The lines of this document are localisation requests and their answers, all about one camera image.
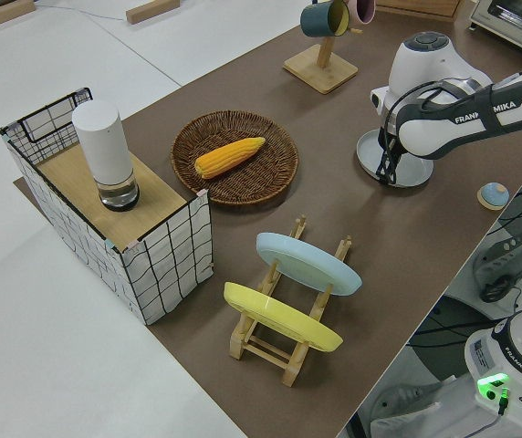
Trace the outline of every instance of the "wire basket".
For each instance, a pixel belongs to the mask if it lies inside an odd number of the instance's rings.
[[[210,180],[198,175],[194,162],[199,156],[247,137],[265,137],[266,143],[227,172]],[[298,169],[298,149],[272,120],[251,112],[223,110],[186,125],[172,146],[171,160],[180,181],[193,192],[207,189],[216,203],[253,205],[274,198],[289,186]]]
[[[115,246],[39,166],[78,143],[72,111],[90,99],[89,89],[79,89],[2,127],[0,134],[60,238],[140,321],[151,324],[174,310],[213,274],[207,193],[198,193],[174,213],[153,223],[126,248]]]

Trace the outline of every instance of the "teal mug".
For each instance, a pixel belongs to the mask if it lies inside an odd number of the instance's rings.
[[[343,0],[329,0],[306,6],[299,23],[308,37],[339,37],[349,28],[350,12]]]

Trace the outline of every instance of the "wooden mug holder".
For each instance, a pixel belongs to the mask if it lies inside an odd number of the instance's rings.
[[[305,227],[306,216],[302,215],[296,220],[296,226],[289,236],[299,239]],[[335,257],[340,261],[344,261],[350,246],[351,239],[347,236],[345,239],[340,241]],[[257,291],[271,297],[280,277],[281,273],[277,271],[277,262],[274,262],[269,267],[269,271],[266,273],[261,284],[257,288]],[[332,285],[329,285],[324,292],[318,292],[312,309],[309,312],[309,316],[316,321],[320,321],[322,318],[324,309],[328,304],[331,290]],[[254,331],[257,323],[257,320],[249,317],[245,313],[241,313],[239,322],[236,324],[233,334],[231,335],[229,354],[233,358],[240,360],[244,350],[255,353],[260,358],[282,368],[284,373],[281,382],[284,385],[291,387],[301,370],[306,355],[308,354],[309,344],[307,342],[297,342],[293,352],[287,353],[255,336]]]
[[[300,78],[313,89],[328,94],[354,77],[359,69],[332,53],[334,36],[325,36],[316,44],[284,62],[285,70]]]

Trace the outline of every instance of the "woven tray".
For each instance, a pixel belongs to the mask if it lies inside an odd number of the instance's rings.
[[[210,180],[196,173],[199,156],[246,137],[265,137],[266,143],[253,157]],[[190,190],[208,189],[209,199],[228,205],[262,203],[277,196],[298,168],[298,150],[285,130],[263,116],[233,110],[191,121],[176,137],[171,159],[176,175]]]

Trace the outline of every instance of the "yellow corn cob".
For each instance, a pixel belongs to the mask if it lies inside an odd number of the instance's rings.
[[[255,155],[264,143],[264,137],[234,141],[198,157],[194,169],[205,180],[214,178]]]

